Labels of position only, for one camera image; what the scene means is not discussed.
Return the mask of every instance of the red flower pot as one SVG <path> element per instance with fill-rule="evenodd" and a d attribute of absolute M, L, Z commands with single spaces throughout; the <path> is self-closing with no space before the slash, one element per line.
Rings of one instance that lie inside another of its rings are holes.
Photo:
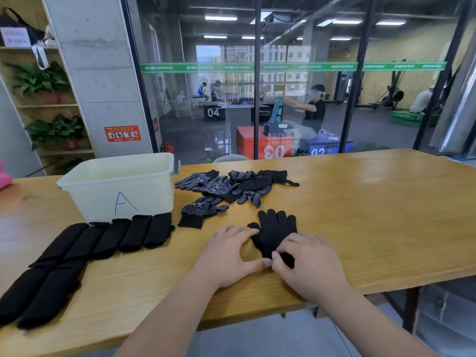
<path fill-rule="evenodd" d="M 42 91 L 41 96 L 47 104 L 61 104 L 60 92 L 59 91 Z"/>
<path fill-rule="evenodd" d="M 80 146 L 77 139 L 67 139 L 66 140 L 66 150 L 77 150 Z"/>

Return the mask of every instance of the left hand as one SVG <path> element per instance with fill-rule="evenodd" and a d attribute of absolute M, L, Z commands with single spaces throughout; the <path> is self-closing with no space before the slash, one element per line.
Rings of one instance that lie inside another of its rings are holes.
<path fill-rule="evenodd" d="M 268 268 L 272 264 L 269 258 L 243 262 L 239 255 L 241 245 L 259 230 L 223 226 L 214 234 L 191 273 L 211 283 L 213 288 L 228 287 L 248 274 Z"/>

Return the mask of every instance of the white paper sign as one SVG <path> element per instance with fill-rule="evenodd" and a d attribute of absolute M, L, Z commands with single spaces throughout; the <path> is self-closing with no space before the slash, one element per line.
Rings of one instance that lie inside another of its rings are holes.
<path fill-rule="evenodd" d="M 31 47 L 26 28 L 0 28 L 0 32 L 6 47 Z"/>

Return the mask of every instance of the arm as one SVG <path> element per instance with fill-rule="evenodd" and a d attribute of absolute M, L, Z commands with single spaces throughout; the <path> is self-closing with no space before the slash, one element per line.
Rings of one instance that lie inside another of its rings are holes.
<path fill-rule="evenodd" d="M 115 357 L 184 357 L 217 289 L 271 266 L 267 258 L 243 262 L 239 256 L 241 245 L 258 232 L 237 226 L 220 228 L 194 268 L 139 324 Z"/>
<path fill-rule="evenodd" d="M 295 259 L 294 269 L 279 253 Z M 436 357 L 346 281 L 337 253 L 322 237 L 290 234 L 273 252 L 273 269 L 306 300 L 322 307 L 363 357 Z"/>
<path fill-rule="evenodd" d="M 306 103 L 300 103 L 300 102 L 298 102 L 294 99 L 291 99 L 288 96 L 284 97 L 284 103 L 286 105 L 289 105 L 290 107 L 294 107 L 295 109 L 298 109 L 298 110 L 308 110 L 308 111 L 311 111 L 313 113 L 316 112 L 316 107 L 314 105 L 306 104 Z"/>

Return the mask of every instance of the black t-shirt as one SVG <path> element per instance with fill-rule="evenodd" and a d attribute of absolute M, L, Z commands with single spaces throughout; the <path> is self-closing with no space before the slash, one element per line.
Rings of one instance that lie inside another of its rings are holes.
<path fill-rule="evenodd" d="M 316 107 L 316 111 L 312 112 L 312 111 L 306 110 L 305 119 L 323 121 L 324 114 L 326 113 L 326 103 L 324 102 L 324 100 L 320 99 L 317 102 L 310 101 L 309 105 L 314 105 Z"/>

